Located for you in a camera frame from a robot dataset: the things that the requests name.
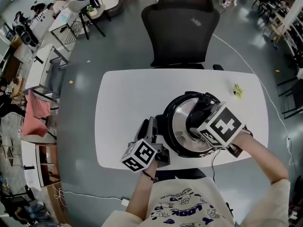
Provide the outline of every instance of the white t-shirt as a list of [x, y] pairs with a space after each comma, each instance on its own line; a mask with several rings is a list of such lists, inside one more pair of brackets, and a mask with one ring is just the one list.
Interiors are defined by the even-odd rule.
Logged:
[[[241, 227], [287, 227], [290, 183], [270, 186]], [[232, 215], [211, 178], [172, 179], [154, 183], [146, 220], [114, 211], [103, 227], [233, 227]]]
[[58, 0], [53, 5], [53, 11], [55, 13], [59, 13], [61, 10], [65, 9], [66, 7], [67, 7], [67, 2], [66, 1], [60, 1], [60, 0]]

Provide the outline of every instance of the white table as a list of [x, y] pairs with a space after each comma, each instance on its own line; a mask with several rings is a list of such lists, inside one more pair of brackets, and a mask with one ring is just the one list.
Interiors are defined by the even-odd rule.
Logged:
[[68, 22], [70, 20], [76, 20], [76, 17], [74, 16], [74, 14], [68, 9], [65, 8], [63, 9], [58, 17], [55, 19], [55, 21], [53, 22], [53, 24], [49, 27], [48, 31], [55, 37], [55, 39], [63, 46], [64, 49], [66, 49], [67, 51], [69, 51], [65, 44], [57, 37], [57, 35], [54, 33], [55, 30], [62, 28], [64, 26], [67, 26], [68, 29], [71, 31], [72, 35], [77, 38], [77, 36], [75, 35], [75, 32], [72, 30], [71, 26], [68, 24]]
[[[236, 99], [233, 84], [244, 90]], [[246, 123], [254, 138], [267, 147], [268, 118], [261, 84], [254, 74], [193, 69], [146, 69], [109, 71], [102, 79], [95, 115], [95, 143], [98, 162], [103, 167], [127, 169], [120, 159], [127, 144], [134, 140], [144, 119], [163, 114], [167, 105], [185, 91], [209, 92], [220, 101], [229, 102]], [[163, 137], [157, 141], [164, 143]], [[166, 144], [170, 166], [160, 170], [186, 169], [211, 165], [212, 155], [203, 158], [179, 157]], [[250, 157], [242, 152], [239, 158], [221, 151], [214, 165]]]
[[[58, 57], [52, 58], [51, 54], [52, 51], [55, 52]], [[42, 60], [42, 64], [39, 62], [39, 60], [34, 59], [34, 62], [32, 64], [32, 67], [29, 71], [29, 75], [27, 77], [27, 82], [25, 84], [25, 90], [32, 90], [35, 93], [50, 99], [54, 102], [56, 102], [54, 99], [49, 98], [45, 96], [42, 92], [39, 92], [39, 88], [47, 89], [49, 88], [45, 87], [46, 78], [48, 76], [49, 69], [51, 67], [51, 64], [54, 60], [62, 59], [65, 64], [60, 65], [59, 68], [65, 67], [68, 64], [68, 60], [54, 48], [53, 44], [48, 44], [45, 47], [41, 48], [37, 51], [36, 57], [38, 57], [40, 60]]]
[[41, 184], [36, 159], [36, 145], [34, 143], [21, 141], [22, 161], [24, 166], [33, 166], [34, 169], [24, 170], [25, 180], [28, 187], [34, 187], [41, 191]]
[[[39, 144], [41, 146], [56, 147], [54, 144]], [[34, 169], [24, 170], [24, 176], [28, 187], [34, 187], [41, 191], [41, 188], [46, 186], [43, 182], [41, 165], [52, 166], [52, 163], [40, 163], [39, 145], [34, 143], [21, 141], [22, 162], [23, 166], [33, 166]]]

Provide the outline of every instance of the gray floor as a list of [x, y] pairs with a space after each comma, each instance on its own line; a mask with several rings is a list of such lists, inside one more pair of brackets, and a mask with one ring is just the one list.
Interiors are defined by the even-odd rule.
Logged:
[[[102, 76], [109, 70], [146, 69], [153, 60], [152, 45], [141, 20], [141, 11], [154, 0], [126, 1], [124, 11], [112, 22], [102, 21], [103, 38], [91, 28], [90, 40], [82, 37], [70, 57], [61, 93], [58, 115], [58, 155], [62, 187], [67, 191], [97, 196], [130, 198], [138, 175], [129, 171], [102, 168], [96, 157], [94, 121], [96, 101]], [[239, 0], [237, 7], [222, 13], [215, 34], [228, 42], [247, 60], [258, 74], [279, 109], [276, 82], [289, 78], [283, 52], [275, 50], [262, 35], [262, 19], [258, 21], [252, 0]], [[225, 70], [251, 73], [241, 58], [227, 45], [212, 37], [206, 69], [221, 64]], [[285, 131], [276, 111], [266, 96], [269, 119], [269, 148], [288, 165], [289, 154]], [[302, 115], [285, 120], [293, 141], [295, 161], [303, 154], [300, 142], [303, 131]], [[295, 164], [297, 171], [302, 170]], [[290, 179], [295, 179], [294, 166], [289, 166]], [[212, 176], [210, 167], [202, 169]], [[269, 182], [254, 161], [215, 166], [216, 183], [241, 222], [251, 204], [268, 189]], [[113, 210], [124, 210], [116, 200], [96, 199], [66, 193], [65, 199], [74, 227], [100, 226]]]

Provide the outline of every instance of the bracelet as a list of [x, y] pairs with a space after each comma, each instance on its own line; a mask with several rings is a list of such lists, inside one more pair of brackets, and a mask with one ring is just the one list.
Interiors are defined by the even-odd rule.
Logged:
[[145, 171], [142, 171], [142, 173], [143, 173], [144, 175], [146, 175], [149, 179], [151, 179], [154, 183], [157, 182], [157, 180], [158, 180], [157, 177], [152, 178], [152, 177], [151, 177], [148, 173], [146, 173]]

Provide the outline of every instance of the pink cloth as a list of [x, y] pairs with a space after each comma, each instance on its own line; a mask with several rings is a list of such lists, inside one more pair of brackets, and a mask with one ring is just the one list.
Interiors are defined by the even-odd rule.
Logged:
[[37, 98], [34, 93], [29, 90], [27, 99], [26, 114], [31, 115], [37, 119], [45, 118], [51, 115], [51, 103]]
[[51, 115], [51, 103], [37, 98], [31, 90], [28, 91], [28, 95], [25, 97], [27, 99], [27, 108], [24, 125], [21, 127], [21, 137], [33, 134], [44, 137], [48, 128], [39, 119]]

